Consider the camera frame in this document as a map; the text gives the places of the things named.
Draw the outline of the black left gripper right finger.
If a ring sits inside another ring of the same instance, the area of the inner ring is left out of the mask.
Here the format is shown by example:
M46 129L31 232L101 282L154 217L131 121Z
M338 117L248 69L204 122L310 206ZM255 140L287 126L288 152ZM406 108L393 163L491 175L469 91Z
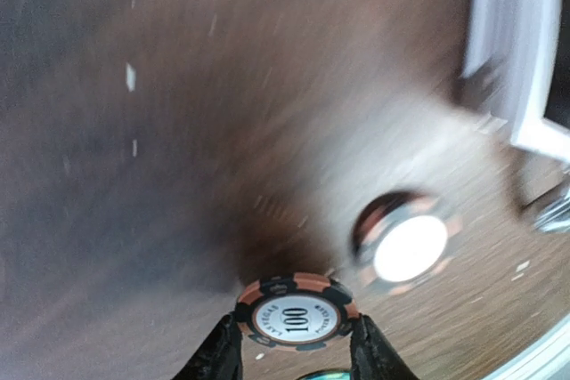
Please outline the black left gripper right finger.
M354 319L350 339L351 378L354 380L419 380L405 364L372 318Z

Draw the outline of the white poker chip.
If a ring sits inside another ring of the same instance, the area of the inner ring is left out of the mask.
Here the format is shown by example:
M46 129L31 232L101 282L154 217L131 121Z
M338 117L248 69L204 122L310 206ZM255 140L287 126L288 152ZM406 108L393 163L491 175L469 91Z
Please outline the white poker chip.
M397 189L374 198L351 232L357 276L364 286L399 295L441 273L460 244L462 219L433 192Z
M310 352L348 336L360 312L351 292L336 280L295 272L247 286L234 316L243 335L257 344Z

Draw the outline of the aluminium poker case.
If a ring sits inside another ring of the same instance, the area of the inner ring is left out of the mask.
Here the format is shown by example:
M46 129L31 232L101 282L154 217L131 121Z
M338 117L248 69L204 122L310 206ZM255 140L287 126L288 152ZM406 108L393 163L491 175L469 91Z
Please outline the aluminium poker case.
M457 102L510 146L562 165L562 181L519 211L540 232L567 232L569 0L469 0Z

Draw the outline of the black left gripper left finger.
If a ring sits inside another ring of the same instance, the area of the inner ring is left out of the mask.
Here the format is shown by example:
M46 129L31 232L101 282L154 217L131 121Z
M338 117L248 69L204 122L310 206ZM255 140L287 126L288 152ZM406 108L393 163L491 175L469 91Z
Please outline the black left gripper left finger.
M241 380L242 333L233 312L225 314L173 380Z

